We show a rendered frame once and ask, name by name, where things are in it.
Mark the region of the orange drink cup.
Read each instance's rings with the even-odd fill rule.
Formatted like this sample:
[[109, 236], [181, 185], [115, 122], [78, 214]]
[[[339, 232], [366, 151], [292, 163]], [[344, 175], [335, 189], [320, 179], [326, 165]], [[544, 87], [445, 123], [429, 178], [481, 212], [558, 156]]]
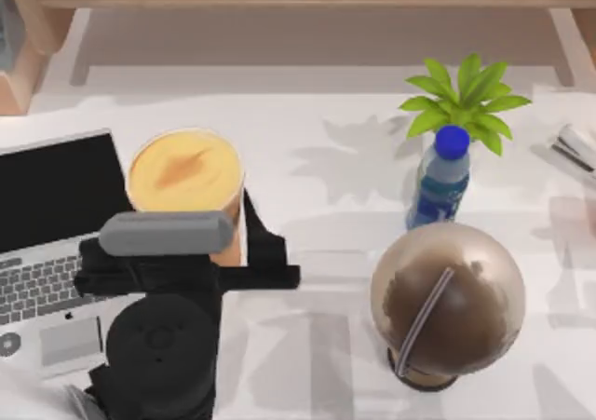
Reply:
[[133, 157], [126, 178], [129, 201], [140, 211], [221, 210], [233, 239], [211, 259], [241, 264], [239, 217], [245, 170], [235, 146], [204, 129], [178, 129], [155, 136]]

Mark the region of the pale grey rounded box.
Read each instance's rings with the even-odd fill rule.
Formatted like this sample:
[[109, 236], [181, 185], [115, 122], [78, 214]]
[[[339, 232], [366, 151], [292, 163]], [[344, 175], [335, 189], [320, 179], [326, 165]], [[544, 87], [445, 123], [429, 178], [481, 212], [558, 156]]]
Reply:
[[102, 227], [99, 243], [119, 257], [201, 255], [221, 252], [234, 225], [222, 211], [122, 212]]

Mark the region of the silver laptop with black screen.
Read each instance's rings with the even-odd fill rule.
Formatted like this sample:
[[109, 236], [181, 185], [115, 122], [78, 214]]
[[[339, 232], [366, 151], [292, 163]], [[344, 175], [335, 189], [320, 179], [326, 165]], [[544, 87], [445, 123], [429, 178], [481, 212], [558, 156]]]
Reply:
[[0, 151], [0, 369], [48, 379], [102, 362], [122, 300], [77, 293], [78, 246], [130, 208], [109, 129]]

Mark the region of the striped drinking straw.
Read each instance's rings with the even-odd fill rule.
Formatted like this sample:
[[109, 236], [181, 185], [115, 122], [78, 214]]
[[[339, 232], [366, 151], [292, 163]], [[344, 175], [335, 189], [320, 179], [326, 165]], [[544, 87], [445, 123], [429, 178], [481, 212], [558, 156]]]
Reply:
[[409, 330], [407, 331], [404, 340], [401, 343], [398, 357], [395, 359], [394, 371], [396, 373], [396, 376], [406, 376], [406, 373], [409, 370], [408, 359], [413, 349], [413, 345], [453, 275], [454, 271], [451, 267], [447, 267], [442, 272], [440, 278], [437, 280], [430, 294], [428, 295], [421, 308], [418, 310], [416, 316], [414, 317], [413, 322]]

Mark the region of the blue bottle with blue cap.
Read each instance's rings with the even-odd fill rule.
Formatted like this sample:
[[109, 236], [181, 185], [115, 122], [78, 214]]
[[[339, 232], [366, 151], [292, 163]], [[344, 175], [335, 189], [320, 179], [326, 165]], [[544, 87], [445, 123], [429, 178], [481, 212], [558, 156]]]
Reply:
[[406, 218], [408, 230], [436, 222], [452, 222], [469, 182], [470, 137], [458, 126], [436, 133], [418, 167], [413, 203]]

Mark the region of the brown cup with dome lid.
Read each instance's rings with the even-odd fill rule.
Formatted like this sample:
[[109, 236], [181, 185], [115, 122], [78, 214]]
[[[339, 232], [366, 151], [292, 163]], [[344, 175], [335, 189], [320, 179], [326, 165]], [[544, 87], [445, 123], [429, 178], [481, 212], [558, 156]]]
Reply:
[[401, 343], [447, 267], [454, 275], [413, 345], [406, 376], [397, 376], [420, 391], [443, 390], [491, 366], [513, 346], [525, 317], [522, 272], [500, 242], [464, 224], [416, 227], [387, 248], [371, 279], [372, 322], [395, 375]]

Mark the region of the green leafy plant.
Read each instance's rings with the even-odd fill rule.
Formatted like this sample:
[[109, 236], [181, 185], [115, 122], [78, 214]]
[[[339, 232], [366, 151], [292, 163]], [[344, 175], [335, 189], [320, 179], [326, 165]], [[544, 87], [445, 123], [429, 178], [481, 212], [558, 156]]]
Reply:
[[436, 134], [444, 127], [457, 126], [473, 142], [481, 142], [493, 154], [501, 156], [503, 141], [511, 141], [513, 134], [500, 114], [532, 103], [503, 82], [508, 64], [498, 61], [483, 66], [481, 56], [471, 53], [460, 63], [455, 80], [440, 61], [427, 58], [425, 66], [426, 75], [405, 79], [424, 91], [399, 106], [400, 110], [415, 114], [407, 136]]

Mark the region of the white stapler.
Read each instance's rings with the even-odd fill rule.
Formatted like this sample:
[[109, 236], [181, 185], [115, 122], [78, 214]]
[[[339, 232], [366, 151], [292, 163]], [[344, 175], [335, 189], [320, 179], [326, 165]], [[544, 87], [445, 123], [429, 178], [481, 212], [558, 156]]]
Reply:
[[596, 176], [595, 132], [567, 124], [559, 130], [551, 148], [587, 173]]

